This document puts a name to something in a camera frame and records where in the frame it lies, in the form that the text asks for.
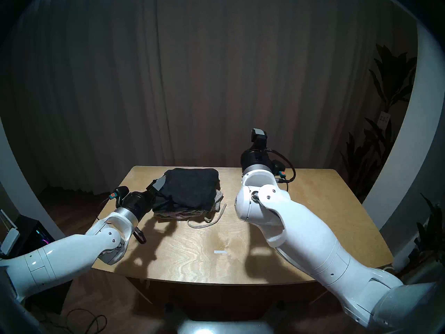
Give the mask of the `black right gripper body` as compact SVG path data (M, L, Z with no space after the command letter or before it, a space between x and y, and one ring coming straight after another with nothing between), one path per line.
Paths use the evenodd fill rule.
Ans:
M256 140L252 146L241 154L242 173L253 170L266 170L272 173L272 161L266 151L266 140Z

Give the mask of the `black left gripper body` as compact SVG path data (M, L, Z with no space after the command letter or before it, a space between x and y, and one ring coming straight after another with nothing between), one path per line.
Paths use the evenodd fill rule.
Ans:
M130 192L127 186L120 186L120 207L130 211L139 222L152 210L156 195L154 184L147 186L144 192Z

